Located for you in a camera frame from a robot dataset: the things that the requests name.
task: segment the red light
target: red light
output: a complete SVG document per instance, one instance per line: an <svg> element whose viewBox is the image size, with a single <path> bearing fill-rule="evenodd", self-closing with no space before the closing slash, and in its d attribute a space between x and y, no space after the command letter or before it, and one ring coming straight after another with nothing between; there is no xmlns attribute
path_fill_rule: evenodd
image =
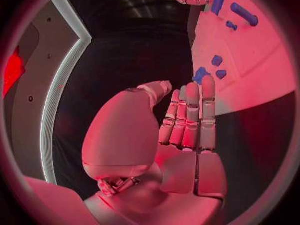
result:
<svg viewBox="0 0 300 225"><path fill-rule="evenodd" d="M19 48L17 48L16 51L10 57L8 64L5 68L4 88L2 93L3 98L5 98L8 91L24 73L25 68L23 66L21 58L19 57Z"/></svg>

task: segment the blue block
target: blue block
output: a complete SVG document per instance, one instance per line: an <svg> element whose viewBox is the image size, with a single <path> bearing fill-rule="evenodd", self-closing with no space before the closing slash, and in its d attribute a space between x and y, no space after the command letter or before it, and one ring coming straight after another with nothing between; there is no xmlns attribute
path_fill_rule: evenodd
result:
<svg viewBox="0 0 300 225"><path fill-rule="evenodd" d="M226 26L230 29L233 29L234 31L238 29L238 25L233 24L231 21L227 21Z"/></svg>
<svg viewBox="0 0 300 225"><path fill-rule="evenodd" d="M200 67L196 72L195 76L192 78L197 84L202 85L202 79L206 75L211 75L209 72L206 71L205 67Z"/></svg>
<svg viewBox="0 0 300 225"><path fill-rule="evenodd" d="M219 16L219 12L221 11L223 7L224 0L214 0L212 7L211 7L211 12Z"/></svg>
<svg viewBox="0 0 300 225"><path fill-rule="evenodd" d="M234 2L233 4L231 4L230 9L231 11L245 19L252 27L255 27L257 24L259 24L259 19L257 16L252 15L250 12L248 12L245 8L238 5L237 3Z"/></svg>
<svg viewBox="0 0 300 225"><path fill-rule="evenodd" d="M223 62L223 58L221 56L215 55L211 61L212 65L219 67Z"/></svg>
<svg viewBox="0 0 300 225"><path fill-rule="evenodd" d="M227 75L226 70L218 70L216 71L215 75L221 80Z"/></svg>

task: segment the black floor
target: black floor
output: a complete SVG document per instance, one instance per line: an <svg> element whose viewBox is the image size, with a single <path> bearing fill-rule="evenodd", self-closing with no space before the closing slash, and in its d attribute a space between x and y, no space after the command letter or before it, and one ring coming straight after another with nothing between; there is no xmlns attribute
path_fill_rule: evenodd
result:
<svg viewBox="0 0 300 225"><path fill-rule="evenodd" d="M192 79L187 33L190 8L174 0L70 0L93 35L63 92L58 107L53 159L59 185L83 199L98 191L83 170L81 149L94 116L118 92L156 80L174 88ZM170 96L156 109L162 121ZM288 149L295 115L295 94L219 116L217 152L228 178L224 219L249 208L274 178ZM284 219L289 196L265 224Z"/></svg>

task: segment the led light strip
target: led light strip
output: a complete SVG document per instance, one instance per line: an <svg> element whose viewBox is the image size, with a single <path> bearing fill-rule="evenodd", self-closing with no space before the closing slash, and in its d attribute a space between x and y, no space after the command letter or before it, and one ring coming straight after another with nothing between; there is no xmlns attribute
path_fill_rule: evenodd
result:
<svg viewBox="0 0 300 225"><path fill-rule="evenodd" d="M53 130L58 106L64 91L64 87L76 66L92 41L92 37L80 18L70 5L68 0L52 0L57 10L66 20L68 25L79 37L69 53L60 64L57 73L51 83L46 102L42 112L40 126L40 156L43 174L48 183L57 184L53 164Z"/></svg>

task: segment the blue object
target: blue object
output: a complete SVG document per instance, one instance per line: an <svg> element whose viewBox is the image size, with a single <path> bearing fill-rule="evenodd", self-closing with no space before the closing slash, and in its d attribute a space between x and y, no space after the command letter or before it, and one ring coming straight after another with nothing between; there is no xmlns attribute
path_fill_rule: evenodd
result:
<svg viewBox="0 0 300 225"><path fill-rule="evenodd" d="M206 75L211 75L209 72L206 71L205 67L200 67L196 72L195 76L192 78L197 84L202 85L202 79Z"/></svg>
<svg viewBox="0 0 300 225"><path fill-rule="evenodd" d="M221 56L215 55L211 61L212 65L219 67L223 62L223 58Z"/></svg>
<svg viewBox="0 0 300 225"><path fill-rule="evenodd" d="M219 16L219 12L223 7L224 0L214 0L212 7L211 7L211 12Z"/></svg>
<svg viewBox="0 0 300 225"><path fill-rule="evenodd" d="M221 80L227 75L226 70L218 70L216 71L215 75Z"/></svg>
<svg viewBox="0 0 300 225"><path fill-rule="evenodd" d="M257 24L259 24L259 19L257 16L252 15L250 12L248 12L245 8L241 7L237 3L234 2L233 4L231 4L230 8L231 8L231 11L233 11L237 15L240 15L252 27L255 27Z"/></svg>
<svg viewBox="0 0 300 225"><path fill-rule="evenodd" d="M238 29L238 25L233 24L231 21L227 21L227 22L226 22L226 26L227 26L228 28L233 29L234 31L236 31L236 30Z"/></svg>

